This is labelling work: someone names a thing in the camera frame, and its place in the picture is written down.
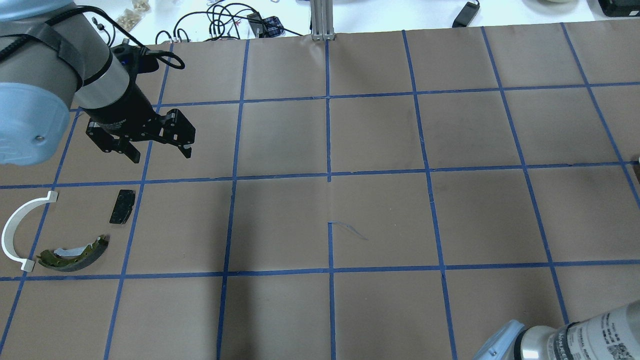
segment white semicircular part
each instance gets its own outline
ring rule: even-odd
[[[4,254],[7,255],[11,260],[22,263],[22,266],[20,267],[22,271],[33,271],[35,261],[30,259],[23,259],[15,253],[15,248],[13,247],[13,236],[15,235],[15,230],[18,228],[18,224],[20,224],[22,219],[27,216],[27,214],[31,210],[39,207],[40,205],[44,205],[50,202],[56,202],[57,200],[58,193],[51,191],[47,194],[47,197],[41,197],[26,202],[24,203],[24,205],[19,207],[18,210],[13,213],[13,215],[11,215],[9,220],[4,225],[4,229],[2,230],[2,250],[4,251]]]

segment blue tape grid line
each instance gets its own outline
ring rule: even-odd
[[[449,303],[449,288],[447,286],[447,268],[444,262],[444,255],[442,254],[442,243],[440,242],[440,228],[438,226],[438,215],[436,212],[436,204],[433,198],[433,186],[431,182],[431,170],[429,167],[429,158],[427,157],[427,151],[424,146],[424,133],[422,132],[422,118],[420,116],[420,103],[418,101],[418,91],[415,85],[415,75],[413,73],[413,63],[411,60],[411,51],[409,50],[409,41],[406,38],[406,31],[402,30],[402,38],[404,41],[404,50],[406,52],[406,59],[409,65],[409,75],[411,76],[411,86],[413,90],[413,103],[415,105],[415,116],[417,119],[418,135],[420,137],[420,149],[422,151],[422,160],[424,161],[425,174],[427,177],[427,189],[429,192],[429,204],[431,206],[431,219],[433,221],[433,230],[436,239],[436,248],[438,250],[438,266],[440,268],[440,279],[442,281],[442,297],[444,301],[445,314],[447,317],[447,328],[449,330],[449,344],[451,346],[451,357],[453,360],[458,360],[458,353],[456,350],[456,338],[453,330],[453,320],[451,318],[451,305]]]
[[[607,87],[607,86],[637,86],[640,85],[640,81],[630,81],[627,83],[600,83],[589,84],[591,87]],[[545,86],[512,86],[502,88],[504,91],[519,91],[519,90],[548,90],[548,89],[567,89],[567,88],[586,88],[586,85],[545,85]],[[499,92],[500,88],[470,88],[470,89],[447,89],[447,90],[420,90],[417,91],[418,95],[427,94],[457,94],[466,92]],[[383,92],[373,94],[344,94],[344,95],[331,95],[326,94],[323,96],[303,96],[303,97],[278,97],[267,99],[247,99],[244,103],[249,102],[274,102],[274,101],[305,101],[305,100],[319,100],[319,99],[353,99],[356,97],[386,97],[386,96],[404,96],[413,95],[413,92]],[[201,106],[201,105],[221,105],[221,104],[239,104],[238,100],[222,100],[222,101],[200,101],[200,102],[173,102],[170,104],[162,104],[162,108],[176,107],[176,106]]]
[[[231,204],[229,206],[229,223],[227,227],[227,246],[225,247],[225,265],[222,274],[222,287],[220,290],[220,312],[218,315],[218,338],[216,340],[216,359],[220,360],[222,351],[222,336],[225,323],[225,306],[227,303],[227,281],[229,276],[229,258],[231,255],[231,236],[234,225],[234,207],[236,205],[238,152],[240,150],[240,133],[242,129],[242,113],[244,106],[244,85],[246,83],[246,67],[249,59],[249,41],[244,46],[244,62],[242,69],[242,83],[240,85],[240,101],[238,102],[238,120],[236,127],[236,146],[234,149],[234,167],[231,186]]]
[[[616,265],[640,265],[640,259],[622,260],[586,260],[586,261],[558,261],[555,267],[574,266],[616,266]],[[549,263],[500,263],[500,264],[451,264],[445,265],[446,270],[491,270],[491,269],[519,269],[519,268],[546,268]],[[357,272],[405,272],[405,271],[440,271],[440,265],[406,265],[406,266],[367,266],[345,268],[304,268],[290,270],[262,270],[262,271],[229,271],[228,277],[251,276],[279,276],[279,275],[305,275],[305,274],[330,274],[357,273]],[[163,274],[127,274],[125,279],[173,279],[192,277],[222,277],[224,272],[178,272]],[[120,274],[104,275],[46,275],[29,276],[25,281],[68,281],[68,280],[109,280],[119,279]],[[20,281],[20,276],[0,277],[0,282]]]
[[[169,51],[173,51],[173,44],[171,44]],[[166,86],[166,78],[169,75],[169,66],[164,66],[164,76],[162,80],[162,87],[160,88],[160,95],[158,96],[158,105],[156,106],[156,112],[160,110],[162,106],[162,98],[164,96],[164,88]],[[111,351],[111,340],[113,339],[113,330],[116,325],[116,319],[118,317],[118,308],[120,307],[120,298],[122,296],[122,287],[127,274],[127,265],[129,264],[129,254],[131,253],[131,244],[133,243],[133,236],[136,232],[136,224],[138,222],[138,215],[140,214],[140,204],[142,203],[142,195],[145,190],[145,180],[147,178],[147,170],[149,168],[149,159],[151,158],[151,149],[153,143],[148,142],[147,157],[145,158],[145,166],[142,170],[142,177],[140,179],[140,189],[138,190],[138,198],[136,199],[136,207],[133,213],[133,219],[131,220],[131,230],[129,231],[129,240],[127,241],[127,249],[124,254],[124,261],[122,263],[122,270],[120,271],[120,277],[118,280],[118,290],[116,292],[116,299],[113,304],[113,312],[111,314],[111,322],[109,323],[109,332],[107,334],[107,342],[104,347],[104,360],[109,359],[109,352]]]
[[[520,158],[520,163],[522,165],[522,172],[524,173],[525,180],[527,182],[527,188],[529,189],[529,196],[531,197],[531,203],[533,204],[533,210],[536,214],[536,220],[538,221],[538,228],[540,229],[540,237],[542,238],[542,244],[545,248],[545,252],[547,254],[547,261],[549,269],[551,270],[551,277],[554,281],[554,287],[556,288],[556,295],[558,297],[558,303],[560,304],[560,312],[562,313],[562,317],[565,323],[569,323],[569,316],[566,312],[566,307],[564,306],[564,298],[562,295],[562,289],[560,288],[560,282],[558,281],[558,276],[556,273],[556,268],[554,266],[554,260],[551,255],[551,249],[549,248],[549,244],[547,241],[547,234],[545,232],[545,227],[542,224],[542,217],[540,216],[540,210],[538,209],[538,202],[536,201],[536,195],[533,190],[533,185],[531,184],[531,178],[529,177],[529,171],[527,169],[527,163],[525,162],[524,155],[522,153],[522,148],[520,147],[520,141],[518,139],[518,133],[516,132],[515,125],[513,123],[513,118],[511,117],[511,111],[509,110],[509,103],[507,102],[507,97],[502,87],[502,81],[500,80],[500,74],[498,72],[498,68],[495,64],[495,58],[493,57],[493,52],[491,50],[491,45],[489,44],[489,38],[486,36],[486,31],[484,27],[481,28],[482,36],[484,38],[484,43],[486,44],[486,50],[489,54],[489,59],[491,60],[491,65],[493,67],[493,72],[495,74],[495,80],[498,83],[498,87],[500,88],[500,96],[502,97],[502,103],[504,104],[504,111],[507,114],[507,119],[509,120],[509,127],[511,128],[511,133],[513,134],[513,141],[515,142],[516,149],[518,151],[518,157]]]
[[[631,192],[634,194],[634,198],[636,198],[636,204],[637,204],[638,208],[640,208],[640,197],[638,197],[638,193],[636,191],[636,187],[634,186],[634,180],[631,178],[631,175],[629,174],[629,171],[627,170],[627,167],[625,166],[625,162],[624,162],[624,160],[622,158],[622,154],[620,153],[620,150],[618,149],[618,144],[616,144],[616,141],[613,138],[613,134],[611,133],[611,130],[609,129],[609,125],[607,125],[607,121],[604,118],[604,114],[602,113],[602,110],[600,109],[600,106],[598,105],[598,101],[596,100],[596,97],[595,97],[595,95],[593,93],[593,90],[591,89],[591,84],[589,84],[589,80],[587,79],[587,75],[584,73],[584,69],[582,68],[582,64],[580,63],[580,59],[578,58],[578,54],[575,52],[575,48],[573,47],[573,43],[571,41],[571,38],[569,37],[569,32],[567,32],[566,26],[564,25],[564,23],[560,23],[560,26],[562,27],[562,31],[564,33],[564,37],[566,38],[566,41],[569,43],[569,48],[571,49],[571,53],[573,54],[573,59],[575,60],[575,64],[578,66],[578,69],[580,70],[580,75],[582,76],[582,80],[584,81],[584,86],[586,86],[587,91],[589,92],[589,96],[591,97],[591,102],[593,102],[593,106],[596,108],[596,112],[598,113],[598,117],[600,117],[600,121],[602,123],[602,126],[604,127],[605,131],[607,132],[607,136],[609,137],[609,141],[611,142],[611,145],[613,146],[613,150],[616,152],[616,156],[618,157],[618,163],[622,167],[622,171],[625,173],[625,177],[627,178],[627,182],[629,183],[629,186],[631,188]]]
[[[624,165],[638,165],[638,161],[624,161]],[[619,162],[603,162],[603,163],[576,163],[576,164],[539,164],[527,165],[527,168],[566,168],[566,167],[607,167],[620,166]],[[497,165],[485,167],[446,167],[446,168],[430,168],[430,172],[455,172],[455,171],[487,171],[487,170],[513,170],[521,169],[521,165]],[[383,174],[423,174],[426,170],[423,168],[407,168],[392,170],[364,170],[364,171],[340,171],[340,172],[314,172],[307,174],[276,174],[276,175],[254,175],[254,176],[237,176],[238,181],[246,180],[263,180],[263,179],[288,179],[293,177],[328,177],[333,176],[358,176],[358,175],[383,175]],[[140,185],[140,184],[168,184],[168,183],[201,183],[208,181],[232,181],[231,176],[223,177],[196,177],[184,179],[156,179],[156,180],[129,180],[129,181],[99,181],[92,183],[58,183],[57,188],[75,188],[83,186],[122,186],[122,185]],[[0,186],[0,190],[8,189],[31,189],[31,188],[50,188],[52,184],[29,184],[29,185],[4,185]]]
[[[326,87],[326,179],[331,182],[331,107],[329,100],[331,100],[331,87],[330,87],[330,70],[329,70],[329,40],[324,41],[324,85]]]
[[[335,286],[334,286],[334,273],[333,267],[333,224],[327,223],[328,234],[328,249],[329,249],[329,328],[331,329],[331,360],[336,360],[336,346],[335,346]]]
[[[76,128],[76,124],[79,116],[80,116],[80,111],[76,110],[73,123],[71,123],[71,129],[69,130],[69,134],[67,135],[67,142],[65,143],[65,148],[62,151],[62,156],[60,157],[60,162],[58,163],[58,169],[56,170],[56,175],[54,176],[53,183],[50,186],[47,186],[51,190],[54,190],[56,188],[56,184],[58,184],[58,179],[60,178],[60,172],[62,171],[62,164],[65,162],[65,158],[67,157],[67,151],[69,149],[69,144],[71,143],[71,136],[74,134],[74,129]],[[29,257],[28,257],[29,259],[33,259],[33,254],[35,253],[36,247],[38,246],[40,233],[42,232],[42,227],[44,226],[44,222],[48,212],[49,212],[49,204],[46,204],[44,211],[42,211],[42,217],[40,217],[40,223],[38,224],[38,231],[36,232],[36,236],[33,240],[31,250],[29,251]],[[0,355],[2,355],[2,351],[4,349],[4,343],[6,342],[6,337],[9,334],[9,328],[11,327],[11,323],[13,322],[13,316],[15,315],[15,310],[18,306],[18,301],[20,301],[20,295],[22,294],[22,287],[24,286],[24,282],[27,279],[27,274],[28,274],[27,272],[22,272],[22,275],[19,277],[20,283],[18,283],[18,289],[15,292],[15,297],[13,298],[11,311],[9,312],[9,317],[7,318],[6,324],[4,326],[2,338],[0,339]]]

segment cable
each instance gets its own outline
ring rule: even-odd
[[[178,20],[178,22],[176,22],[175,26],[173,27],[174,33],[177,31],[178,25],[180,24],[180,22],[181,22],[182,20],[184,20],[184,19],[185,19],[186,17],[188,17],[188,16],[195,15],[195,14],[199,14],[199,13],[204,13],[204,14],[213,14],[213,15],[219,15],[219,16],[227,16],[227,17],[231,17],[232,19],[235,19],[235,18],[238,18],[238,19],[244,19],[244,20],[248,20],[249,22],[253,22],[253,23],[255,23],[255,24],[263,24],[263,25],[265,25],[265,26],[270,26],[270,27],[272,27],[272,28],[278,28],[278,29],[281,29],[281,30],[284,30],[284,31],[290,32],[290,33],[292,33],[293,35],[298,35],[299,37],[304,36],[304,35],[302,35],[302,34],[300,34],[300,33],[297,33],[297,32],[295,32],[295,31],[289,30],[289,29],[287,29],[287,28],[285,28],[285,27],[283,27],[283,26],[272,26],[272,25],[270,25],[270,24],[266,24],[264,21],[259,21],[259,20],[255,20],[255,19],[249,19],[249,18],[244,17],[244,16],[238,16],[238,15],[227,15],[227,14],[224,14],[224,13],[214,13],[214,12],[190,12],[190,13],[187,13],[187,14],[183,15],[183,16]]]
[[[113,46],[113,43],[116,42],[116,27],[111,24],[111,27],[113,28],[113,38],[111,39],[111,42],[109,43],[109,47]]]
[[[165,34],[166,34],[166,36],[168,36],[168,37],[169,37],[169,41],[173,42],[173,38],[171,37],[171,34],[169,34],[169,31],[167,31],[167,30],[160,30],[160,31],[158,32],[158,34],[156,34],[156,45],[158,44],[158,38],[160,37],[160,34],[162,34],[162,33],[165,33]]]
[[[178,38],[180,39],[180,42],[182,42],[182,38],[180,37],[180,30],[182,30],[184,36],[187,38],[187,42],[190,42],[191,40],[189,39],[189,35],[187,35],[187,32],[184,31],[184,29],[178,29]]]
[[[105,34],[107,34],[107,46],[110,46],[111,45],[111,35],[104,28],[102,30],[104,31]]]
[[[184,61],[182,61],[182,59],[180,59],[179,56],[172,53],[171,51],[149,50],[147,51],[147,55],[151,55],[155,57],[156,59],[158,59],[158,61],[161,61],[167,64],[167,66],[172,67],[174,69],[182,70],[185,67]],[[165,60],[164,56],[166,56],[169,59],[175,59],[175,61],[178,62],[178,65],[172,63],[171,60]]]
[[[105,13],[104,11],[102,11],[102,9],[97,8],[95,6],[87,6],[87,5],[78,6],[77,8],[74,8],[74,9],[65,11],[63,13],[57,14],[56,16],[52,17],[51,19],[45,21],[45,24],[47,24],[49,26],[53,26],[53,25],[56,25],[56,24],[59,24],[59,23],[63,22],[64,20],[69,19],[72,16],[79,15],[81,13],[86,13],[86,12],[92,12],[92,13],[95,13],[97,15],[100,15],[105,20],[110,22],[111,25],[113,25],[113,27],[115,27],[121,33],[123,33],[126,37],[131,39],[131,41],[133,41],[136,45],[140,46],[142,51],[146,51],[148,53],[152,53],[152,55],[155,58],[157,58],[159,61],[167,64],[167,66],[172,67],[174,69],[180,69],[180,70],[184,69],[184,67],[185,67],[184,61],[182,61],[182,59],[180,59],[179,56],[177,56],[176,54],[173,54],[173,53],[171,53],[169,51],[161,51],[161,52],[150,51],[148,47],[146,47],[144,44],[142,44],[137,38],[135,38],[133,35],[131,35],[127,30],[123,29],[115,20],[113,20],[111,17],[109,17],[109,15],[107,15],[107,13]],[[22,36],[20,36],[20,38],[16,39],[12,43],[10,43],[7,47],[5,47],[4,49],[0,50],[0,61],[3,61],[7,57],[9,57],[11,54],[13,54],[17,49],[22,47],[28,41],[29,41],[29,35],[22,35]],[[175,59],[176,61],[178,61],[178,65],[172,63],[171,60],[165,60],[164,56],[166,56],[169,59]]]
[[[227,22],[222,22],[222,19],[221,19],[222,12],[226,11],[228,15],[231,15],[231,11],[228,9],[229,5],[222,6],[222,5],[218,5],[217,3],[214,4],[213,10],[212,10],[213,13],[216,13],[215,12],[216,8],[220,7],[220,13],[218,14],[218,18],[215,21],[212,21],[212,22],[217,22],[218,23],[218,25],[215,25],[215,26],[217,26],[217,32],[215,31],[216,28],[214,28],[214,34],[217,35],[218,33],[220,33],[220,36],[223,36],[225,34],[226,30],[227,30],[227,24],[229,24],[230,22],[233,22],[234,29],[236,31],[236,36],[240,37],[240,31],[238,30],[238,25],[237,25],[237,22],[236,22],[234,17],[231,17],[231,19],[227,20]]]
[[[204,41],[215,41],[215,40],[221,39],[221,38],[232,38],[232,39],[240,40],[240,38],[237,38],[237,37],[218,36],[216,38],[208,38],[207,40],[204,40]]]

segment power adapter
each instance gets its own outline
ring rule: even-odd
[[[598,0],[606,16],[640,16],[640,0]]]
[[[467,2],[464,8],[460,10],[460,13],[456,17],[456,20],[453,21],[454,28],[466,28],[469,25],[469,22],[474,19],[476,14],[480,10],[480,2],[477,4]]]
[[[255,12],[246,16],[249,20],[249,26],[251,26],[251,30],[253,30],[253,34],[257,38],[264,38],[267,29],[264,26],[264,22],[262,21],[262,17],[260,13]]]

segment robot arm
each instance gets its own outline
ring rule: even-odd
[[[49,159],[68,126],[74,95],[91,117],[86,134],[103,152],[137,163],[140,153],[131,142],[155,140],[191,157],[189,120],[177,109],[157,114],[135,83],[139,73],[157,70],[158,61],[183,69],[182,60],[133,37],[139,47],[109,49],[84,12],[112,21],[69,0],[0,0],[0,164]]]

